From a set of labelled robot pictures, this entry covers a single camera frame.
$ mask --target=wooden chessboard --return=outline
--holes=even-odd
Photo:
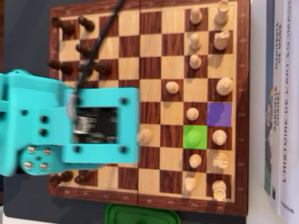
[[[75,24],[72,35],[50,26],[50,59],[71,62],[71,74],[50,69],[50,77],[74,87],[80,73],[78,64],[86,63],[77,44],[93,46],[110,16],[116,0],[67,5],[51,9],[51,17]],[[202,13],[199,25],[190,23],[190,11]],[[218,10],[215,0],[127,0],[113,23],[96,61],[108,62],[111,74],[95,70],[86,88],[136,87],[140,89],[140,131],[150,130],[149,143],[140,143],[138,164],[109,164],[92,171],[90,180],[74,180],[49,185],[52,196],[80,198],[174,210],[190,210],[245,216],[248,204],[248,127],[249,127],[249,1],[229,3],[228,21],[214,22]],[[84,16],[95,24],[87,32],[78,24]],[[214,47],[214,35],[230,32],[225,50]],[[199,50],[190,50],[189,39],[197,33]],[[201,66],[190,68],[190,56],[196,54]],[[216,91],[221,78],[232,80],[227,96]],[[176,94],[167,91],[169,81],[178,84]],[[196,108],[199,116],[189,120],[186,112]],[[223,130],[227,139],[216,145],[212,135]],[[200,133],[200,142],[187,144],[191,130]],[[224,154],[228,163],[219,168],[216,154]],[[201,157],[196,168],[189,164],[193,154]],[[82,171],[73,171],[76,177]],[[196,181],[187,191],[184,180]],[[215,181],[225,183],[226,198],[217,201],[212,189]]]

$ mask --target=green highlighted square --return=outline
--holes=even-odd
[[[183,148],[207,148],[207,126],[185,125],[183,135]]]

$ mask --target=chessboard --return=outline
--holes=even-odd
[[[51,9],[50,78],[75,86],[116,3]],[[139,88],[139,163],[51,175],[50,195],[247,215],[249,1],[127,0],[84,87]]]

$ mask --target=dark square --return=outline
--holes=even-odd
[[[120,57],[139,57],[139,36],[120,37]]]
[[[216,91],[216,86],[220,78],[209,78],[207,82],[207,100],[209,102],[232,102],[233,92],[231,91],[227,96],[219,95]]]
[[[141,102],[141,124],[160,124],[160,103]]]
[[[194,31],[207,31],[207,22],[208,22],[208,8],[200,9],[202,14],[202,19],[199,24],[192,24],[190,22],[190,13],[191,9],[185,11],[185,31],[194,32]]]
[[[77,68],[80,65],[80,62],[75,61],[75,62],[65,62],[65,63],[71,63],[73,69],[71,74],[62,73],[62,81],[77,81],[79,78],[79,72]]]
[[[215,181],[223,181],[226,184],[226,198],[231,198],[231,175],[206,174],[206,196],[214,197],[212,185]]]
[[[168,82],[176,82],[178,84],[178,92],[175,94],[171,94],[166,89],[166,84]],[[183,94],[184,94],[184,83],[182,79],[162,79],[161,82],[161,101],[183,101]]]
[[[139,168],[159,169],[160,168],[160,148],[140,147]]]
[[[137,190],[137,168],[118,167],[118,188]]]
[[[100,33],[103,31],[104,27],[107,25],[110,16],[100,17]],[[118,36],[118,16],[114,19],[111,27],[109,28],[106,36]]]
[[[183,126],[161,125],[162,147],[183,147]]]
[[[184,34],[163,34],[162,55],[184,55]]]
[[[201,157],[201,164],[196,167],[192,168],[189,163],[189,159],[193,154],[198,154]],[[190,172],[206,172],[206,150],[203,149],[183,149],[183,170],[190,171]]]
[[[233,31],[230,30],[230,37],[228,41],[228,46],[224,50],[217,50],[214,47],[214,36],[216,33],[221,33],[222,31],[209,31],[209,54],[232,54],[233,53]]]
[[[141,13],[140,14],[140,33],[159,34],[162,27],[162,13]]]
[[[217,130],[223,130],[227,135],[226,142],[222,146],[216,145],[212,139],[213,133]],[[232,150],[232,127],[208,126],[207,127],[207,148],[219,149],[219,150]]]
[[[99,74],[99,80],[118,80],[118,59],[100,60],[107,62],[110,68],[108,75]]]
[[[90,48],[90,50],[93,49],[94,44],[96,43],[97,39],[86,39],[86,40],[80,40],[80,45],[81,46],[87,46]],[[84,57],[82,54],[80,55],[81,60],[88,60],[88,57]],[[96,54],[94,59],[98,59],[99,54]]]
[[[161,58],[141,57],[139,63],[140,78],[151,79],[161,78]]]
[[[201,59],[201,65],[198,69],[193,69],[189,65],[191,56],[185,56],[184,73],[185,78],[207,78],[207,56],[198,55]]]
[[[119,87],[139,88],[139,80],[119,80]]]
[[[186,117],[187,110],[190,108],[196,108],[199,112],[199,116],[196,120],[189,120]],[[201,102],[184,102],[184,125],[206,125],[206,103]]]
[[[182,172],[160,170],[160,192],[181,194],[182,193]]]
[[[62,40],[67,41],[67,40],[78,40],[79,39],[79,24],[77,20],[67,20],[67,22],[75,25],[75,31],[71,35],[67,35],[65,33],[62,33]]]

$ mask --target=dark table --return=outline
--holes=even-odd
[[[50,7],[86,0],[5,0],[4,72],[19,68],[47,77]],[[8,217],[59,224],[103,224],[106,203],[50,197],[46,176],[5,178]],[[244,217],[178,212],[182,224],[244,224]]]

